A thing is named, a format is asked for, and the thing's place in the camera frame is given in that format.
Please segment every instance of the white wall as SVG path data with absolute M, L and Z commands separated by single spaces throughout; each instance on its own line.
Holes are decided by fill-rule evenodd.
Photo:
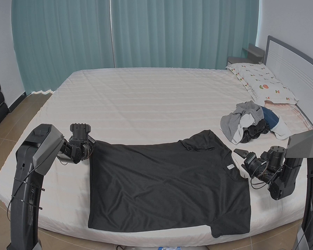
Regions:
M 12 0 L 0 0 L 0 85 L 8 107 L 24 93 L 14 51 L 11 8 Z
M 268 35 L 313 58 L 313 0 L 260 0 L 256 46 L 265 50 Z

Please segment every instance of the gray garment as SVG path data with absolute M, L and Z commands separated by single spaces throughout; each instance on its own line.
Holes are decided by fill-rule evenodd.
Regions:
M 245 114 L 251 114 L 255 120 L 253 125 L 264 118 L 262 107 L 255 104 L 253 101 L 237 104 L 233 113 L 227 116 L 222 116 L 220 120 L 220 127 L 226 138 L 232 142 L 235 132 L 238 130 L 240 119 Z

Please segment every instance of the black baseboard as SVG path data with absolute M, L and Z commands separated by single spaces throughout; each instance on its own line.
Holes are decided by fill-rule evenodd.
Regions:
M 20 95 L 20 97 L 18 99 L 15 100 L 14 103 L 12 103 L 12 105 L 8 108 L 9 109 L 9 113 L 12 113 L 12 111 L 19 105 L 19 103 L 21 103 L 25 98 L 27 97 L 26 92 L 24 92 L 23 94 Z

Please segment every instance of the black t-shirt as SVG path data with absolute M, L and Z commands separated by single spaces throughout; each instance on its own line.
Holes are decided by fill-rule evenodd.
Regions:
M 157 145 L 97 141 L 88 227 L 141 232 L 208 225 L 213 237 L 250 230 L 248 179 L 210 130 Z

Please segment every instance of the pillow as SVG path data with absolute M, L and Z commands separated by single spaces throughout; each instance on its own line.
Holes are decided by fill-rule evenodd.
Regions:
M 264 106 L 264 101 L 291 105 L 298 102 L 290 89 L 262 63 L 234 63 L 226 68 L 238 77 L 257 105 Z

